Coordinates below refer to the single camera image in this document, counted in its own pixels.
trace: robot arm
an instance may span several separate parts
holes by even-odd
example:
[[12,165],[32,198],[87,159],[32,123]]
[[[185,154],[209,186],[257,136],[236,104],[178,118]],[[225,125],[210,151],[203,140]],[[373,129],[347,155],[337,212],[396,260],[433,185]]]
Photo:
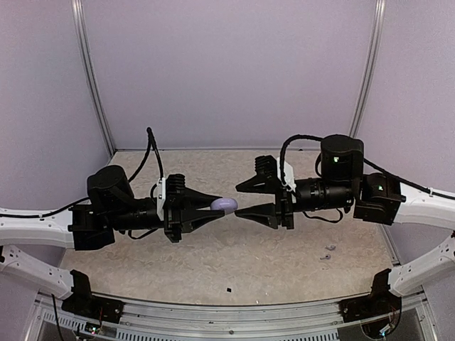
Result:
[[[322,139],[321,154],[316,160],[317,173],[321,164],[319,178],[296,180],[292,167],[284,160],[260,156],[255,160],[256,175],[236,189],[272,194],[275,201],[237,210],[235,215],[273,229],[280,225],[293,229],[295,212],[337,208],[347,213],[354,206],[354,218],[366,222],[418,223],[454,229],[455,193],[438,190],[426,193],[388,172],[363,175],[363,163],[362,141],[341,135]],[[389,313],[391,307],[398,310],[402,296],[454,269],[452,233],[414,261],[376,274],[370,295],[341,301],[343,319],[350,322]]]
[[[139,229],[148,233],[163,229],[172,242],[179,242],[182,233],[191,233],[237,208],[234,200],[187,188],[181,174],[162,177],[155,187],[155,197],[151,193],[151,197],[136,199],[123,168],[107,166],[88,178],[90,204],[55,215],[0,209],[0,272],[61,298],[63,310],[118,323],[123,302],[92,295],[89,278],[83,273],[49,266],[12,244],[97,250],[114,243],[115,230],[130,234]],[[214,210],[201,210],[209,206]]]

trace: white bracket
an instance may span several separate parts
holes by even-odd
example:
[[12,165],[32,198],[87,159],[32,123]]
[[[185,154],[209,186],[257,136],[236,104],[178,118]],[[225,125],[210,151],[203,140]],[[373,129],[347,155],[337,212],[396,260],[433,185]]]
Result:
[[68,270],[46,264],[14,245],[4,246],[1,255],[3,261],[0,261],[0,273],[22,278],[41,291],[61,299],[71,296],[73,276]]
[[156,183],[156,213],[164,221],[164,203],[166,202],[166,178],[162,177]]
[[[279,158],[277,158],[277,174],[279,181],[281,182],[281,170],[279,169]],[[284,162],[284,182],[287,186],[288,192],[294,192],[296,190],[296,183],[294,179],[294,169],[286,161]]]
[[405,296],[423,283],[439,280],[455,269],[455,237],[447,237],[430,252],[407,264],[396,266],[389,274],[390,292]]
[[395,223],[415,223],[441,227],[443,229],[454,229],[455,225],[455,200],[446,199],[434,195],[434,192],[455,196],[455,193],[443,190],[431,189],[431,195],[421,190],[400,184],[401,194],[406,201],[400,204]]
[[[10,215],[44,215],[49,211],[7,210]],[[73,223],[73,213],[65,210],[47,218],[22,219],[0,217],[0,245],[52,245],[74,249],[73,233],[68,225]]]

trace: aluminum frame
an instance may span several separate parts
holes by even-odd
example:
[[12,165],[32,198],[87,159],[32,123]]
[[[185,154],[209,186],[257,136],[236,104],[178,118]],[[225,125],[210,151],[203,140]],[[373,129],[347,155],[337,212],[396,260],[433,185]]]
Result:
[[[344,323],[338,312],[341,298],[281,305],[206,306],[157,303],[115,297],[125,302],[120,324],[103,323],[116,337],[106,340],[338,340],[338,329],[358,325]],[[437,341],[434,319],[423,291],[403,298],[403,310],[416,309],[426,341]],[[76,330],[77,326],[96,320],[82,318],[58,308],[62,328]],[[36,341],[44,322],[55,324],[50,296],[39,293],[28,317],[29,328],[25,341]]]
[[367,64],[365,66],[365,73],[363,74],[360,94],[355,106],[353,122],[349,128],[350,137],[357,136],[360,124],[362,122],[363,113],[365,111],[368,93],[370,91],[371,81],[373,79],[373,73],[375,71],[376,60],[378,58],[382,24],[384,22],[384,12],[385,0],[376,0],[375,20],[373,24],[373,32],[371,33],[370,47],[368,49]]
[[77,41],[80,49],[80,55],[82,58],[82,64],[84,66],[85,76],[87,77],[87,84],[90,91],[90,96],[95,107],[95,113],[97,116],[98,123],[100,125],[102,138],[105,143],[107,152],[110,157],[116,152],[114,139],[112,138],[109,124],[103,109],[100,92],[98,90],[97,81],[95,78],[95,72],[93,70],[92,60],[90,58],[90,49],[87,39],[87,30],[85,28],[84,20],[84,9],[82,7],[82,0],[71,0],[73,8],[74,23],[77,34]]

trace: purple object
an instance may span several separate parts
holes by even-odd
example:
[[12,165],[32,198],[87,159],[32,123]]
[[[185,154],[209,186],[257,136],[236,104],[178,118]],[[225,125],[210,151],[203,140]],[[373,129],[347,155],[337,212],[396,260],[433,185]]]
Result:
[[234,212],[238,207],[237,201],[230,197],[221,197],[220,199],[214,200],[210,205],[211,210],[223,210],[226,215]]

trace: speckled floor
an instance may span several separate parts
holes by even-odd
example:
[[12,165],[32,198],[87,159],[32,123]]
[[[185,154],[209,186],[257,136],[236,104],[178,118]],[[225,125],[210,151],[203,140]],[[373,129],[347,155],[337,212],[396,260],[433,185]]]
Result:
[[[235,192],[235,185],[255,174],[255,157],[267,154],[164,151],[161,157],[165,173],[185,174],[188,187],[233,197],[239,207],[248,207],[273,201],[272,195]],[[142,156],[142,152],[116,153],[112,163],[131,175]],[[296,178],[315,176],[316,157],[317,152],[287,153]],[[147,196],[157,178],[151,154],[132,183],[136,197]],[[229,215],[184,234],[179,244],[170,243],[162,231],[136,241],[116,233],[115,244],[102,250],[67,250],[62,267],[86,273],[97,292],[172,303],[252,305],[363,293],[370,290],[374,274],[391,266],[374,224],[354,221],[350,215],[328,224],[296,214],[295,225],[294,230],[273,230]],[[329,244],[336,250],[325,250]],[[320,260],[326,254],[331,259]]]

